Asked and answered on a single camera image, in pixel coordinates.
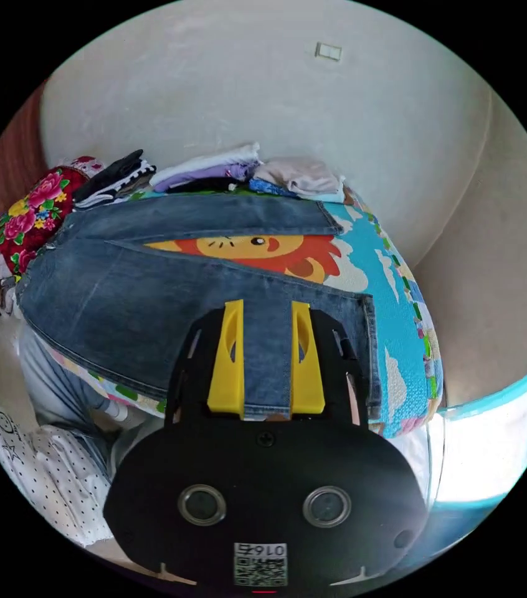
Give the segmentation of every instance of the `light switch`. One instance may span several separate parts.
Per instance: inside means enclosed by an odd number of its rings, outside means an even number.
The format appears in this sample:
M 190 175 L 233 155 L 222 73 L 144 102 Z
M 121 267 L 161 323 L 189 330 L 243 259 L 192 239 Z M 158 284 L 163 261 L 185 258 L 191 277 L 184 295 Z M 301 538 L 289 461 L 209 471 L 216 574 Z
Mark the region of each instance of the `light switch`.
M 328 58 L 330 60 L 339 61 L 342 56 L 343 50 L 335 45 L 322 44 L 318 42 L 315 49 L 315 55 L 322 58 Z

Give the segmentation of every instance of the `pink flower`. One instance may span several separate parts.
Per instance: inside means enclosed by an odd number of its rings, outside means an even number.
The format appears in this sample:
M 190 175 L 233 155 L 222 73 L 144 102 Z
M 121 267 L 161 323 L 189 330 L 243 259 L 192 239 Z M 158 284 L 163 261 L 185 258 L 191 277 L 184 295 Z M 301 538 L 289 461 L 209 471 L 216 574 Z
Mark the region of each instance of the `pink flower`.
M 19 272 L 23 273 L 27 269 L 29 262 L 35 259 L 36 255 L 34 251 L 21 250 L 19 253 Z
M 19 214 L 11 218 L 4 227 L 4 236 L 7 239 L 15 239 L 20 233 L 31 230 L 35 222 L 35 212 L 29 210 L 26 214 Z
M 44 220 L 44 228 L 47 230 L 54 230 L 54 228 L 56 227 L 56 222 L 54 221 L 53 218 L 46 218 Z
M 44 201 L 54 199 L 60 193 L 60 182 L 62 175 L 57 173 L 48 174 L 39 185 L 29 193 L 27 203 L 32 208 L 38 208 Z

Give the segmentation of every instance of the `yellow clip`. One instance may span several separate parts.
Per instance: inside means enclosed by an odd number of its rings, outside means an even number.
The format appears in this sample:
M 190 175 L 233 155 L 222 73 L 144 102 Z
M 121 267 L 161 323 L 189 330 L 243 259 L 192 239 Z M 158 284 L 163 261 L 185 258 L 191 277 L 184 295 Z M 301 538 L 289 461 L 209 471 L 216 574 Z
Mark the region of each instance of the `yellow clip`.
M 243 419 L 245 410 L 245 368 L 242 300 L 228 301 L 225 304 L 207 406 L 212 413 L 233 413 Z
M 290 412 L 318 415 L 324 411 L 326 401 L 308 303 L 292 302 L 292 323 Z M 303 351 L 302 360 L 299 347 Z

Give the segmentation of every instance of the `white wall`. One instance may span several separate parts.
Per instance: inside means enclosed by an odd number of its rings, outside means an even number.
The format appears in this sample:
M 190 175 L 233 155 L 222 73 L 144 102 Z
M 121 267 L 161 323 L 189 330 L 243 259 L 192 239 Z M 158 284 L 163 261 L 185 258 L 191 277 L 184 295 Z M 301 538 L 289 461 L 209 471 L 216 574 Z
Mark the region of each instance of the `white wall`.
M 314 58 L 340 45 L 340 63 Z M 461 198 L 488 87 L 417 29 L 346 0 L 183 0 L 95 40 L 48 81 L 50 166 L 136 148 L 163 168 L 237 143 L 342 171 L 414 265 Z
M 527 133 L 493 94 L 479 167 L 414 275 L 440 340 L 449 404 L 527 375 Z

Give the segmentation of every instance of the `jeans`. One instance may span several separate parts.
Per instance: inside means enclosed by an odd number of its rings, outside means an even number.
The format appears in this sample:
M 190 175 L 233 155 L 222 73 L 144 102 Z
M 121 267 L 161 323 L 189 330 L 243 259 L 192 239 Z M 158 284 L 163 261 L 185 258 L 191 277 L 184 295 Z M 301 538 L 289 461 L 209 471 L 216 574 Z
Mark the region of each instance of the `jeans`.
M 369 405 L 381 400 L 369 295 L 223 260 L 79 239 L 32 262 L 17 297 L 29 326 L 61 354 L 161 400 L 192 323 L 243 299 L 247 416 L 289 411 L 291 301 L 303 301 L 343 324 L 373 381 Z
M 371 380 L 369 416 L 381 383 L 373 299 L 225 260 L 145 247 L 210 234 L 328 234 L 317 202 L 250 196 L 159 197 L 67 217 L 17 286 L 29 326 L 85 369 L 164 401 L 192 323 L 243 299 L 245 415 L 290 410 L 291 301 L 340 321 Z
M 315 202 L 285 197 L 182 195 L 73 212 L 52 239 L 148 243 L 237 235 L 335 235 L 343 228 Z

